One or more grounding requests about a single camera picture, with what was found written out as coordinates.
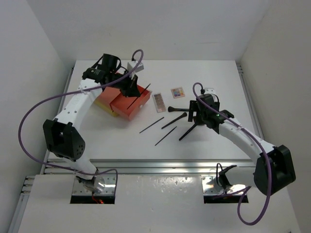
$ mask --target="eyeshadow palette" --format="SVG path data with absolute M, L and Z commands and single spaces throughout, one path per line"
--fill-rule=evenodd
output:
M 153 94 L 152 97 L 153 97 L 154 102 L 155 102 L 156 111 L 158 113 L 165 112 L 166 111 L 166 107 L 165 107 L 165 104 L 164 104 L 164 101 L 163 101 L 161 93 Z
M 185 92 L 182 87 L 171 89 L 174 99 L 185 96 Z

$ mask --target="red box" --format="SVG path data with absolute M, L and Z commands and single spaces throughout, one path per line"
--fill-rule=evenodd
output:
M 140 93 L 145 89 L 139 85 L 137 85 L 137 87 Z M 151 91 L 145 90 L 144 93 L 142 93 L 141 96 L 132 104 L 132 106 L 127 109 L 137 97 L 124 97 L 120 93 L 120 90 L 112 87 L 106 87 L 104 92 L 98 96 L 96 102 L 109 107 L 121 117 L 132 120 L 139 112 L 140 108 L 148 101 L 150 95 Z

